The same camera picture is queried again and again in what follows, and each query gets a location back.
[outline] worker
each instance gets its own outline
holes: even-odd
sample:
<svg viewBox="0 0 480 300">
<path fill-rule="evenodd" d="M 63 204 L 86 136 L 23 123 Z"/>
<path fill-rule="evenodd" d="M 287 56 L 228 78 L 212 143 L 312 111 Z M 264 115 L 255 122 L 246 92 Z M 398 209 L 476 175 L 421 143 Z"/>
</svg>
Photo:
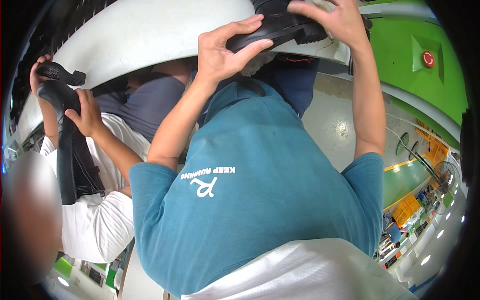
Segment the worker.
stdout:
<svg viewBox="0 0 480 300">
<path fill-rule="evenodd" d="M 199 36 L 190 89 L 160 124 L 147 162 L 129 172 L 138 256 L 173 296 L 414 298 L 370 258 L 382 232 L 384 101 L 356 2 L 332 2 L 331 13 L 304 1 L 288 9 L 317 20 L 351 49 L 356 147 L 341 173 L 294 105 L 264 82 L 246 80 L 214 95 L 177 174 L 217 85 L 273 44 L 262 39 L 238 53 L 225 49 L 232 36 L 258 29 L 262 15 Z"/>
<path fill-rule="evenodd" d="M 30 86 L 43 116 L 45 137 L 40 154 L 56 171 L 57 115 L 48 101 L 38 97 L 38 85 L 48 78 L 36 73 L 41 63 L 52 59 L 51 55 L 38 58 L 30 72 Z M 118 90 L 107 89 L 108 92 L 93 98 L 90 90 L 76 89 L 81 116 L 72 109 L 65 111 L 65 115 L 77 125 L 80 125 L 80 119 L 90 122 L 91 128 L 95 129 L 90 132 L 79 127 L 88 136 L 88 149 L 100 170 L 106 196 L 81 196 L 75 204 L 62 206 L 57 259 L 67 254 L 92 263 L 111 263 L 133 239 L 133 207 L 128 178 L 131 164 L 123 159 L 121 149 L 127 147 L 138 157 L 146 158 L 159 124 L 180 99 L 191 73 L 189 65 L 180 60 L 158 64 L 151 72 L 130 78 L 129 86 L 135 92 L 128 100 Z"/>
</svg>

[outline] red emergency stop button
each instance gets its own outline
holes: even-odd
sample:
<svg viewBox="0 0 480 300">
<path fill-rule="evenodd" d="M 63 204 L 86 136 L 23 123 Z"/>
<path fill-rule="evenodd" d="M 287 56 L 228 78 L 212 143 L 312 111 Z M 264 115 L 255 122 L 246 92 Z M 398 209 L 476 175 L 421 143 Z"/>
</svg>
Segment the red emergency stop button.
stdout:
<svg viewBox="0 0 480 300">
<path fill-rule="evenodd" d="M 423 62 L 429 68 L 433 68 L 433 66 L 435 65 L 435 58 L 430 51 L 425 51 L 423 53 Z"/>
</svg>

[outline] gray floor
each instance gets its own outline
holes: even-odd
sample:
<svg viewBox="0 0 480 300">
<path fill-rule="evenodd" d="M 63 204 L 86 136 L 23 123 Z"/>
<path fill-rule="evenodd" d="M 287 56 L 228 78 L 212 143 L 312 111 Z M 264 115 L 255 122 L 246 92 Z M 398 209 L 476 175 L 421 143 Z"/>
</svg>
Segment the gray floor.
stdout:
<svg viewBox="0 0 480 300">
<path fill-rule="evenodd" d="M 303 116 L 303 124 L 332 165 L 342 171 L 352 160 L 355 151 L 355 131 L 352 116 L 353 83 L 329 75 L 318 74 L 313 91 L 313 101 Z M 385 98 L 385 111 L 413 123 L 417 119 L 406 111 L 391 104 L 388 95 Z M 387 115 L 387 127 L 398 135 L 408 132 L 411 148 L 419 141 L 418 153 L 424 154 L 428 143 L 418 133 L 415 127 L 404 121 Z M 408 152 L 396 156 L 395 150 L 398 137 L 387 131 L 385 143 L 384 165 L 389 167 L 408 160 Z"/>
</svg>

